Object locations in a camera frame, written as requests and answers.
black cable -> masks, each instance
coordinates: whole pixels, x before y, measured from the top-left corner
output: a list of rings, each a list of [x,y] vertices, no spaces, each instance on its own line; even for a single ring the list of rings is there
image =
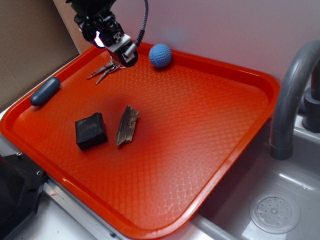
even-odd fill
[[[143,16],[143,21],[142,21],[142,27],[141,27],[141,30],[139,32],[139,35],[138,35],[136,41],[134,42],[134,45],[136,45],[137,47],[142,42],[142,39],[143,39],[143,37],[145,35],[145,32],[146,32],[146,24],[147,24],[147,19],[148,19],[148,12],[149,12],[148,0],[144,0],[144,16]]]

wood piece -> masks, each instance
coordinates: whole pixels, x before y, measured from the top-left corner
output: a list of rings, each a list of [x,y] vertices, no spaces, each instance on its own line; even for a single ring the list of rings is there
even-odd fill
[[[125,108],[115,138],[117,146],[132,141],[138,116],[139,112],[131,106]]]

black sponge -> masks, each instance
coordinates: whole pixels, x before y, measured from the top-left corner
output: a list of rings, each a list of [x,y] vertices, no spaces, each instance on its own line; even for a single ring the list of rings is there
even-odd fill
[[[108,141],[104,120],[100,112],[75,122],[76,144],[84,151]]]

orange tray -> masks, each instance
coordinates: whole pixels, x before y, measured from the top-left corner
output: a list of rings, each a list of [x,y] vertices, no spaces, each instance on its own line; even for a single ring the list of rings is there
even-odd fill
[[[43,106],[31,91],[0,131],[50,176],[124,236],[154,239],[183,226],[271,116],[271,76],[172,51],[154,68],[142,44],[136,66],[86,80],[109,61],[91,48],[60,70],[59,91]],[[140,112],[133,141],[115,137],[127,105]],[[102,113],[108,142],[81,151],[75,122]]]

faucet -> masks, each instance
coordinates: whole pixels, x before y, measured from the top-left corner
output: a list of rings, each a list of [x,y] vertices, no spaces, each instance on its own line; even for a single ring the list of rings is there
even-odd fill
[[[305,91],[310,76],[311,87]],[[269,138],[274,159],[285,160],[293,154],[293,132],[303,93],[306,116],[302,125],[308,131],[320,133],[320,40],[306,43],[285,74]]]

